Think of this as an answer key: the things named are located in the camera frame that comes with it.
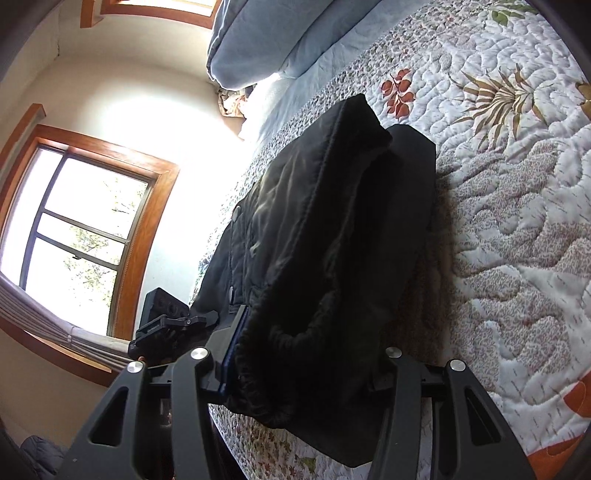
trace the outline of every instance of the black clamp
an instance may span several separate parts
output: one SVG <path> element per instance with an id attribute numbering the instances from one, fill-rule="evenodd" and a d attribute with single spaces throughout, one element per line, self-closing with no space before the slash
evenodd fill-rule
<path id="1" fill-rule="evenodd" d="M 464 362 L 434 367 L 395 347 L 385 357 L 394 373 L 392 406 L 368 480 L 417 477 L 422 397 L 433 403 L 431 480 L 535 480 L 513 431 Z"/>
<path id="2" fill-rule="evenodd" d="M 219 480 L 207 405 L 223 403 L 232 389 L 233 346 L 247 317 L 241 306 L 231 327 L 173 364 L 129 363 L 56 480 Z M 416 479 L 422 397 L 433 402 L 431 480 L 535 480 L 511 428 L 464 362 L 433 367 L 388 348 L 384 365 L 392 375 L 392 406 L 368 480 Z M 163 418 L 166 401 L 171 426 Z"/>

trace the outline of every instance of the gray fabric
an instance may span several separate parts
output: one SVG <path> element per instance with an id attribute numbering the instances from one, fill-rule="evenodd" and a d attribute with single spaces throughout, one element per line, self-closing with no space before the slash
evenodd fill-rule
<path id="1" fill-rule="evenodd" d="M 114 371 L 129 362 L 129 342 L 97 335 L 54 315 L 0 273 L 0 316 L 28 333 L 69 348 Z"/>
<path id="2" fill-rule="evenodd" d="M 229 90 L 267 78 L 331 1 L 224 0 L 214 21 L 207 71 Z"/>
<path id="3" fill-rule="evenodd" d="M 295 45 L 279 73 L 298 78 L 375 7 L 379 0 L 333 0 Z"/>
<path id="4" fill-rule="evenodd" d="M 349 63 L 430 0 L 381 0 L 298 78 L 275 105 L 255 141 L 263 146 Z"/>
<path id="5" fill-rule="evenodd" d="M 66 454 L 66 449 L 41 437 L 31 436 L 21 445 L 39 480 L 53 480 Z"/>
<path id="6" fill-rule="evenodd" d="M 0 478 L 10 480 L 39 480 L 33 464 L 8 432 L 0 427 Z"/>
<path id="7" fill-rule="evenodd" d="M 0 0 L 0 82 L 37 25 L 61 0 Z"/>

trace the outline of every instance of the red leaf pattern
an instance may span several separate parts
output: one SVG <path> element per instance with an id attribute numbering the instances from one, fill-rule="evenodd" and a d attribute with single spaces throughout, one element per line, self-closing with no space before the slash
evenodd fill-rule
<path id="1" fill-rule="evenodd" d="M 410 69 L 401 69 L 396 76 L 390 74 L 392 80 L 386 80 L 381 87 L 384 98 L 387 98 L 388 113 L 393 113 L 397 119 L 410 115 L 409 103 L 415 100 L 414 93 L 407 91 L 413 82 L 404 78 L 409 73 Z"/>

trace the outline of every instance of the black fabric cover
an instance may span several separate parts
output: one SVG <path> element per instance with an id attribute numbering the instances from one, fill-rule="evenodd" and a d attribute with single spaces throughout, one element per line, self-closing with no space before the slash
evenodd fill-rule
<path id="1" fill-rule="evenodd" d="M 410 127 L 393 132 L 390 148 L 358 95 L 287 145 L 236 207 L 191 307 L 216 310 L 220 327 L 250 307 L 226 406 L 347 465 L 373 456 L 383 404 L 361 397 L 433 201 L 434 145 Z M 327 412 L 319 436 L 310 426 Z"/>
<path id="2" fill-rule="evenodd" d="M 40 480 L 53 480 L 66 454 L 66 450 L 49 440 L 31 436 L 21 445 Z"/>
<path id="3" fill-rule="evenodd" d="M 10 480 L 53 480 L 65 450 L 40 437 L 27 438 L 19 448 L 0 428 L 1 478 Z"/>

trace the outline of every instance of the window sill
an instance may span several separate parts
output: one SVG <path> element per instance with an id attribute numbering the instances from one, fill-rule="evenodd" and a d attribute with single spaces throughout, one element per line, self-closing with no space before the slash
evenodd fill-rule
<path id="1" fill-rule="evenodd" d="M 118 375 L 118 372 L 113 372 L 104 365 L 88 360 L 51 342 L 41 340 L 2 317 L 0 317 L 0 329 L 32 353 L 89 382 L 109 387 Z"/>
<path id="2" fill-rule="evenodd" d="M 100 0 L 83 0 L 80 13 L 80 27 L 89 28 L 96 25 L 104 15 L 139 15 L 140 17 L 165 18 L 186 24 L 197 25 L 211 30 L 217 9 L 222 0 L 217 0 L 211 15 L 203 15 L 185 10 L 182 0 L 176 1 L 178 8 L 157 7 L 154 5 L 135 5 L 125 0 L 102 0 L 100 12 L 97 12 Z"/>

